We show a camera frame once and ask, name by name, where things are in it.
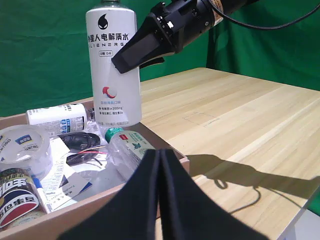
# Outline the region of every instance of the clear plastic bottle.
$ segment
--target clear plastic bottle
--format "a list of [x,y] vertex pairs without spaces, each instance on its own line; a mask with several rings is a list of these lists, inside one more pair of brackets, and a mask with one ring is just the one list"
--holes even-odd
[[111,58],[135,35],[136,13],[119,0],[101,0],[86,15],[95,120],[127,127],[142,119],[139,67],[120,74]]
[[146,150],[155,149],[140,133],[120,127],[109,128],[105,140],[109,143],[113,164],[126,181],[140,164]]

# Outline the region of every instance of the snack can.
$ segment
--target snack can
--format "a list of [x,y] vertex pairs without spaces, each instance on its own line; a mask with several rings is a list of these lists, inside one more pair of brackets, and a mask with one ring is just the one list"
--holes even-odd
[[21,225],[46,214],[37,197],[37,188],[21,168],[0,172],[0,231]]

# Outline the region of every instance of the red logo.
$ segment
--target red logo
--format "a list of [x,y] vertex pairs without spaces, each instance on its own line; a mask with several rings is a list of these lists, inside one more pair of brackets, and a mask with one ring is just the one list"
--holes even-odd
[[124,134],[120,135],[119,137],[120,137],[122,140],[128,140],[127,136],[124,135]]

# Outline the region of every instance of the white bottle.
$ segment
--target white bottle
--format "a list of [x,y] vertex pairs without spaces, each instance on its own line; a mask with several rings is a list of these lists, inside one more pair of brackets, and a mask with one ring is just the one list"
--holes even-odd
[[109,128],[105,133],[113,164],[127,181],[140,164],[148,149],[155,149],[140,133],[121,127]]
[[111,58],[136,33],[136,13],[102,0],[85,17],[95,120],[103,127],[135,125],[142,119],[139,68],[120,74]]
[[81,103],[30,109],[26,111],[26,122],[44,129],[49,137],[85,130],[88,121],[95,120],[93,109]]

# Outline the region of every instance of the electrolyte water bottle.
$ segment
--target electrolyte water bottle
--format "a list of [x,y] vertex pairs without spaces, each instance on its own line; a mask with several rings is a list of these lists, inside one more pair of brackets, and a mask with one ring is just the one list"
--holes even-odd
[[86,13],[95,120],[103,127],[141,121],[140,72],[120,74],[111,58],[137,31],[136,13],[119,0],[102,0]]

